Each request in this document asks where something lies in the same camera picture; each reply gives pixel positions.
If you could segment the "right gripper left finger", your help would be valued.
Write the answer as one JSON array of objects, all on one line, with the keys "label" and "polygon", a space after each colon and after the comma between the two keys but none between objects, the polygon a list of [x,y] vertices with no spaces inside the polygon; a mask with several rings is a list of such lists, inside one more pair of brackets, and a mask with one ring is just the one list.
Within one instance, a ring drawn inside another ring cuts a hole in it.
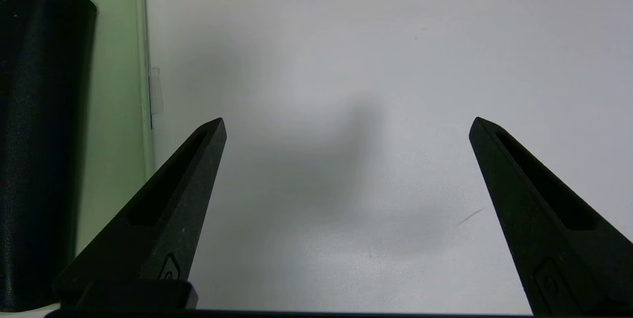
[{"label": "right gripper left finger", "polygon": [[196,307],[188,275],[226,140],[221,118],[193,131],[59,275],[62,310]]}]

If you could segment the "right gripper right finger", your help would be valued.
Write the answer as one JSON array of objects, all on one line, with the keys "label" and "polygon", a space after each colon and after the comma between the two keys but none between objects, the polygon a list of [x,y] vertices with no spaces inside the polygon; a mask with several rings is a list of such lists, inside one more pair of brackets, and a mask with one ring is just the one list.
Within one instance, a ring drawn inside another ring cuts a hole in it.
[{"label": "right gripper right finger", "polygon": [[631,316],[631,241],[501,126],[469,140],[532,313]]}]

